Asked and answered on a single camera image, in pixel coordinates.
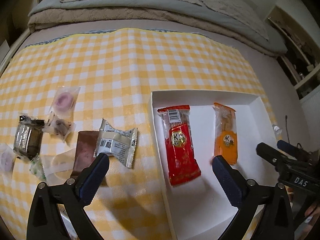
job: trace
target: maroon snack package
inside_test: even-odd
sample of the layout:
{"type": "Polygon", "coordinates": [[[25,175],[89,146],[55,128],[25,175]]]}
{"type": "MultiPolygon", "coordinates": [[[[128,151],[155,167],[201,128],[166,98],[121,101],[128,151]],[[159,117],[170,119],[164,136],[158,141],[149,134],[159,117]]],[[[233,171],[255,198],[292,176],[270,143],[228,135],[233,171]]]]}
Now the maroon snack package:
{"type": "Polygon", "coordinates": [[[78,141],[76,146],[75,163],[71,173],[71,178],[79,176],[80,172],[91,165],[94,161],[94,150],[97,145],[98,131],[80,131],[78,132],[78,141]]]}

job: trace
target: red wrapper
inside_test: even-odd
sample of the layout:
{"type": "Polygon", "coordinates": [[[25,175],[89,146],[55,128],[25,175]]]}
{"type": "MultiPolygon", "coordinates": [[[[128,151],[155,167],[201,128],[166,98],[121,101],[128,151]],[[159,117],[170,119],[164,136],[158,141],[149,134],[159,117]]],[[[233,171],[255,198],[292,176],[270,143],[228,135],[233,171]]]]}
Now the red wrapper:
{"type": "Polygon", "coordinates": [[[169,181],[172,186],[191,181],[201,175],[194,158],[189,110],[188,105],[158,110],[163,119],[169,181]]]}

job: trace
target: purple candy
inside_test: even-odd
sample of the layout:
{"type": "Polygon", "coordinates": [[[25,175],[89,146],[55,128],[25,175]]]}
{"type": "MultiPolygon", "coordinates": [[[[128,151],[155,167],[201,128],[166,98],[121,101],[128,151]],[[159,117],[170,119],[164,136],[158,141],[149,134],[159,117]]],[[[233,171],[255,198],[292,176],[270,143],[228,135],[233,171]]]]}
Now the purple candy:
{"type": "Polygon", "coordinates": [[[54,102],[55,108],[57,111],[63,113],[67,112],[73,106],[73,101],[73,95],[71,95],[69,92],[63,92],[57,96],[57,99],[54,102]]]}

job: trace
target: screw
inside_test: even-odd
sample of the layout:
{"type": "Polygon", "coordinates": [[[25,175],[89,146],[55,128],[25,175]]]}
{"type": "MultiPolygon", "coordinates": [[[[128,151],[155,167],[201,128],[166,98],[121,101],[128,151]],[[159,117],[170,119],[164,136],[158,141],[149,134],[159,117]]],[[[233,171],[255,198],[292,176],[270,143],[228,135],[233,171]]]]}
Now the screw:
{"type": "Polygon", "coordinates": [[[256,185],[256,182],[255,182],[254,179],[248,179],[248,180],[247,180],[247,184],[248,184],[249,186],[254,186],[254,185],[256,185]]]}
{"type": "Polygon", "coordinates": [[[74,178],[67,179],[67,184],[72,185],[76,180],[74,178]]]}
{"type": "Polygon", "coordinates": [[[278,183],[278,187],[279,187],[280,189],[284,189],[283,183],[279,182],[279,183],[278,183]]]}
{"type": "Polygon", "coordinates": [[[44,182],[39,183],[39,185],[38,185],[38,188],[39,188],[39,189],[42,189],[42,188],[44,188],[44,187],[45,187],[45,183],[44,183],[44,182]]]}

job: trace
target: yellow and white gingham cloth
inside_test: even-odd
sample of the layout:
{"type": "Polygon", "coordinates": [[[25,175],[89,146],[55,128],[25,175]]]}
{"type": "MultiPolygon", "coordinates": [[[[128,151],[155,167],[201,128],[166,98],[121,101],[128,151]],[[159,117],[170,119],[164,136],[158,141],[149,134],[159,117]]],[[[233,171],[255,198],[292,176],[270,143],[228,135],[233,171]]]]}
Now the yellow and white gingham cloth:
{"type": "MultiPolygon", "coordinates": [[[[0,142],[13,146],[19,112],[46,118],[59,86],[80,86],[70,147],[45,134],[41,155],[76,146],[77,132],[98,130],[107,119],[121,130],[138,127],[133,169],[110,160],[107,186],[85,210],[105,239],[170,239],[148,122],[152,90],[206,89],[261,97],[263,88],[238,50],[191,33],[120,29],[75,34],[20,51],[0,79],[0,142]]],[[[39,183],[17,160],[12,180],[0,177],[0,214],[17,240],[26,238],[30,205],[39,183]]]]}

